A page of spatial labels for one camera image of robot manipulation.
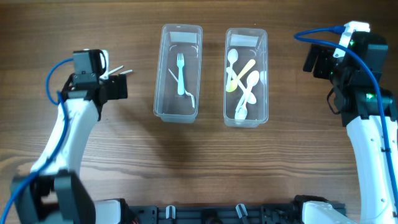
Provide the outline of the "white spoon with long handle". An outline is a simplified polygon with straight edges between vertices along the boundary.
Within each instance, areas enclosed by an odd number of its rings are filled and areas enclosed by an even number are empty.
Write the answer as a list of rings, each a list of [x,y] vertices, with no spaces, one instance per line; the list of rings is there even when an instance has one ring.
[[[246,79],[246,85],[247,85],[246,98],[240,106],[237,106],[236,112],[240,111],[241,108],[248,102],[249,94],[252,93],[251,90],[255,85],[257,85],[258,81],[259,81],[259,72],[257,70],[251,72],[248,75],[248,77]]]

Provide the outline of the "clear thin plastic fork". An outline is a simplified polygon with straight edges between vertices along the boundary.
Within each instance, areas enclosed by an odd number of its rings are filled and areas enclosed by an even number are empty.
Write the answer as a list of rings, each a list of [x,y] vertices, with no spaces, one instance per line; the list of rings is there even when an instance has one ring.
[[[178,79],[174,75],[174,73],[171,71],[171,69],[168,68],[168,71],[173,76],[174,80],[178,83]],[[190,92],[188,92],[186,89],[184,89],[184,90],[185,90],[185,94],[191,98],[192,108],[195,109],[196,108],[195,97]]]

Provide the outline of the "white plastic fork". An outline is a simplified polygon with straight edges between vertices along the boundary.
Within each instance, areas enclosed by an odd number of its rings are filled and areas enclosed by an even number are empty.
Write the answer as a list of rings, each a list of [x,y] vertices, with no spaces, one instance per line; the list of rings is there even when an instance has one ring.
[[[185,65],[183,53],[177,54],[177,67],[178,67],[178,87],[177,92],[179,95],[185,94],[185,86],[184,86],[184,79],[183,79],[183,68]]]

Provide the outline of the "yellow plastic spoon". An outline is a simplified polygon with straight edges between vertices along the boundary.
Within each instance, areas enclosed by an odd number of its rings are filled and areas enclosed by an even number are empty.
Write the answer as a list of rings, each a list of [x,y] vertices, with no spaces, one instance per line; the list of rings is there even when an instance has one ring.
[[[240,73],[236,76],[236,78],[233,78],[229,84],[226,86],[226,92],[233,92],[237,87],[243,87],[243,84],[241,82],[241,78],[247,74],[250,69],[256,64],[256,61],[254,59],[250,59],[248,63],[244,66],[244,68],[240,71]]]

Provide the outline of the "bent white fork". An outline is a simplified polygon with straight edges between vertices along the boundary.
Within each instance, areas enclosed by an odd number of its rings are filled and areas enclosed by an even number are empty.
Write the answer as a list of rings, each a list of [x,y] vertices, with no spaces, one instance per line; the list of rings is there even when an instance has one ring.
[[[120,75],[125,75],[125,74],[132,73],[132,72],[133,72],[133,70],[126,70],[126,71],[121,72]]]
[[[111,71],[106,71],[103,75],[101,75],[99,78],[102,80],[107,80],[109,78],[109,76],[117,71],[119,71],[120,69],[124,68],[123,65],[121,65],[120,67],[117,67]]]

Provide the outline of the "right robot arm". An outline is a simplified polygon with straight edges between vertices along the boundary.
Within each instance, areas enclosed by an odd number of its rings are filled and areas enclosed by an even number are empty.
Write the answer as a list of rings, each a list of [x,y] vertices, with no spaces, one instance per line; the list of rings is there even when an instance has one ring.
[[[387,44],[355,41],[338,46],[315,41],[303,66],[315,78],[333,84],[335,114],[341,115],[356,158],[361,191],[361,219],[397,223],[397,107],[393,94],[378,81]]]

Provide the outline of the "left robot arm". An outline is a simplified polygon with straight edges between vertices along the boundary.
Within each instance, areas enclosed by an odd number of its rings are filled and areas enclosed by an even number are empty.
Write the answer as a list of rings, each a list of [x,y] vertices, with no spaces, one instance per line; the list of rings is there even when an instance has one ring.
[[[79,178],[88,137],[103,105],[127,98],[126,76],[110,75],[106,50],[75,51],[69,60],[74,72],[52,101],[58,107],[53,131],[29,175],[12,180],[1,223],[11,207],[21,223],[136,222],[124,199],[95,202]]]

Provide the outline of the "white plastic spoon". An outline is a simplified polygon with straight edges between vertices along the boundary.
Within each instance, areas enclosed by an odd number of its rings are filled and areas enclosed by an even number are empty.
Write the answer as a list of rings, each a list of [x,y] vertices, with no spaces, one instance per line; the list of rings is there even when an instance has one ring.
[[[230,84],[231,84],[231,79],[232,79],[232,74],[233,74],[233,65],[234,63],[238,60],[238,51],[236,49],[231,49],[228,52],[227,59],[229,62],[229,67],[227,68],[227,82],[226,82],[226,90],[229,90]]]
[[[226,72],[227,72],[228,75],[231,75],[233,78],[236,78],[236,77],[237,77],[237,74],[235,73],[235,71],[234,71],[231,67],[228,67],[228,68],[226,69]],[[241,81],[238,82],[238,86],[239,86],[240,89],[243,91],[243,95],[242,95],[242,97],[240,98],[239,103],[238,103],[238,106],[240,106],[240,105],[244,102],[244,100],[245,100],[245,98],[246,98],[246,88],[245,88],[245,86],[242,84]],[[249,94],[249,98],[248,98],[248,103],[249,103],[249,104],[256,104],[256,102],[257,102],[256,97],[254,96],[253,93],[250,93],[250,94]]]

